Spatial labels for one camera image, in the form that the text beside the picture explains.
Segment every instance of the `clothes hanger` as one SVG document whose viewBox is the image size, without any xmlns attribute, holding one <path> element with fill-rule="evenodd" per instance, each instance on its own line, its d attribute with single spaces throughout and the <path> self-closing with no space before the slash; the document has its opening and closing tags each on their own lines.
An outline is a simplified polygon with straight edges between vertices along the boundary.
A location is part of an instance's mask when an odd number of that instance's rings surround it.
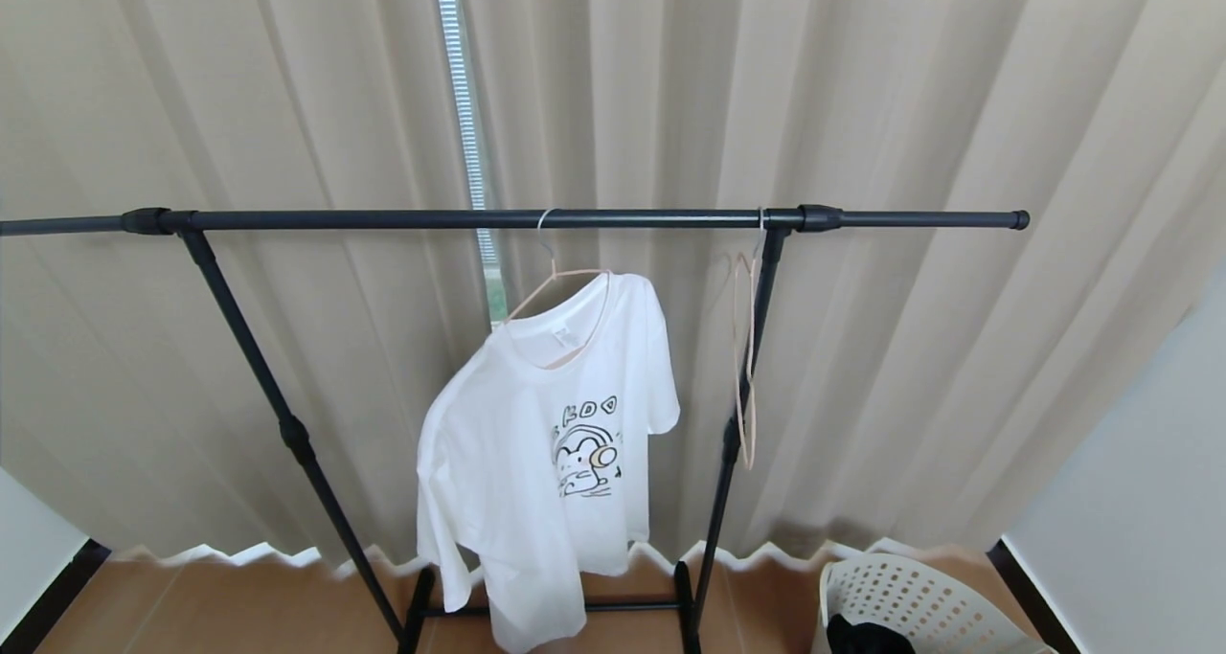
<svg viewBox="0 0 1226 654">
<path fill-rule="evenodd" d="M 504 324 L 506 321 L 510 321 L 511 319 L 516 318 L 516 315 L 520 313 L 520 310 L 525 309 L 525 307 L 527 304 L 530 304 L 530 302 L 532 302 L 536 298 L 536 296 L 541 294 L 541 292 L 546 287 L 548 287 L 549 283 L 552 283 L 553 281 L 555 281 L 558 279 L 562 279 L 562 277 L 565 277 L 565 276 L 584 276 L 584 275 L 588 275 L 588 274 L 611 274 L 612 272 L 608 269 L 575 269 L 574 271 L 559 271 L 558 270 L 558 258 L 553 253 L 553 248 L 549 247 L 549 244 L 546 243 L 544 238 L 541 236 L 541 225 L 544 223 L 544 217 L 547 217 L 549 215 L 549 212 L 552 212 L 552 211 L 555 211 L 555 209 L 546 209 L 544 214 L 541 214 L 539 221 L 537 221 L 537 242 L 541 244 L 541 247 L 544 248 L 546 252 L 549 253 L 549 277 L 546 279 L 544 282 L 539 283 L 539 286 L 530 296 L 527 296 L 527 297 L 524 298 L 524 302 L 520 302 L 520 304 L 516 307 L 516 309 L 512 313 L 508 314 L 506 318 L 503 319 Z"/>
<path fill-rule="evenodd" d="M 754 453 L 758 452 L 758 398 L 754 394 L 754 293 L 758 291 L 758 269 L 761 265 L 763 238 L 766 237 L 766 215 L 763 207 L 758 207 L 758 243 L 754 250 L 745 258 L 744 253 L 737 254 L 732 265 L 732 384 L 736 390 L 733 399 L 737 405 L 737 432 L 741 434 L 741 461 L 747 470 L 754 469 Z M 737 339 L 737 294 L 742 269 L 749 274 L 749 336 L 745 346 L 745 384 L 749 395 L 745 405 L 741 405 L 741 367 L 737 362 L 737 347 L 741 341 Z"/>
</svg>

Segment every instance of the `clothing tag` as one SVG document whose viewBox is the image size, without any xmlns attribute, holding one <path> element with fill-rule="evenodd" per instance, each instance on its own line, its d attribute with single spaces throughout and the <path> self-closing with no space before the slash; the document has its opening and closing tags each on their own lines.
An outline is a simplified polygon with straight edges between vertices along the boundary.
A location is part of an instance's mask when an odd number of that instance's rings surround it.
<svg viewBox="0 0 1226 654">
<path fill-rule="evenodd" d="M 565 324 L 554 326 L 553 337 L 558 339 L 558 342 L 560 342 L 563 347 L 569 347 L 571 350 L 575 350 L 582 346 L 582 341 L 579 340 L 579 336 L 570 333 L 570 330 L 565 326 Z"/>
</svg>

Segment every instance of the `laundry basket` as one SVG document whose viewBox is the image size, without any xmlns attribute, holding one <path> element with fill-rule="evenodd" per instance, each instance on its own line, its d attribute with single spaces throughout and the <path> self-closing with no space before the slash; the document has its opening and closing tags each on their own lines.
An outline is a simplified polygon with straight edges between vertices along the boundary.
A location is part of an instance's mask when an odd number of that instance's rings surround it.
<svg viewBox="0 0 1226 654">
<path fill-rule="evenodd" d="M 842 614 L 906 636 L 916 654 L 1054 654 L 980 593 L 911 558 L 863 553 L 828 563 L 820 584 L 823 628 Z"/>
</svg>

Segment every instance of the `cartoon graphic print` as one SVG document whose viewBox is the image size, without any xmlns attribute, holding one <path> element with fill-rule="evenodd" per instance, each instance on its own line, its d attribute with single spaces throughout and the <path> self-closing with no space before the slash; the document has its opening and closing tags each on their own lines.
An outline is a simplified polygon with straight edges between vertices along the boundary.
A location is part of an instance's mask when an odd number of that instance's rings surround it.
<svg viewBox="0 0 1226 654">
<path fill-rule="evenodd" d="M 600 409 L 612 415 L 617 409 L 617 398 L 606 399 Z M 609 479 L 622 476 L 622 467 L 613 466 L 618 458 L 620 432 L 614 437 L 595 423 L 571 423 L 576 418 L 590 418 L 597 411 L 595 401 L 579 407 L 568 405 L 563 410 L 562 426 L 554 427 L 553 464 L 558 472 L 558 493 L 563 497 L 576 493 L 588 498 L 609 496 Z"/>
</svg>

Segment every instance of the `curtain fold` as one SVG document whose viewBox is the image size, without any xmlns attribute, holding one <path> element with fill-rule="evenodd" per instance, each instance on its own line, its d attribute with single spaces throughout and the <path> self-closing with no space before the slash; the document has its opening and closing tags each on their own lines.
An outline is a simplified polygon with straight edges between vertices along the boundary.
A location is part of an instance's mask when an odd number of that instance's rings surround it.
<svg viewBox="0 0 1226 654">
<path fill-rule="evenodd" d="M 463 209 L 435 0 L 0 0 L 5 217 Z M 416 550 L 425 409 L 488 333 L 471 231 L 216 233 L 363 540 Z M 97 540 L 343 551 L 174 239 L 6 239 L 5 469 Z"/>
<path fill-rule="evenodd" d="M 465 0 L 492 200 L 1029 209 L 1024 233 L 792 236 L 759 455 L 721 545 L 987 546 L 1221 256 L 1226 12 L 1214 0 Z M 704 536 L 749 232 L 555 232 L 651 277 L 683 426 L 653 544 Z M 548 272 L 501 236 L 511 303 Z"/>
</svg>

